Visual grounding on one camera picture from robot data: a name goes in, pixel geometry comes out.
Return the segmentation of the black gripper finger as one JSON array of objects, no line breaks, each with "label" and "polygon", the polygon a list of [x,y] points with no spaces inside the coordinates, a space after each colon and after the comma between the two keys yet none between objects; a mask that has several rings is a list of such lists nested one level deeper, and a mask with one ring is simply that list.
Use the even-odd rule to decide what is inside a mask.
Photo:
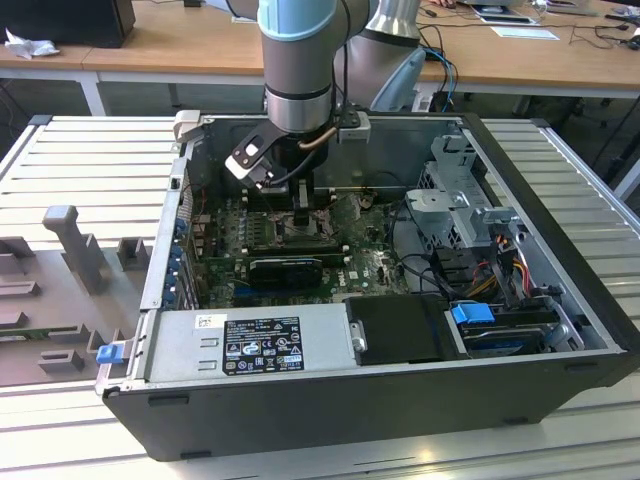
[{"label": "black gripper finger", "polygon": [[310,211],[314,208],[314,184],[306,179],[296,179],[293,185],[294,225],[308,226]]}]

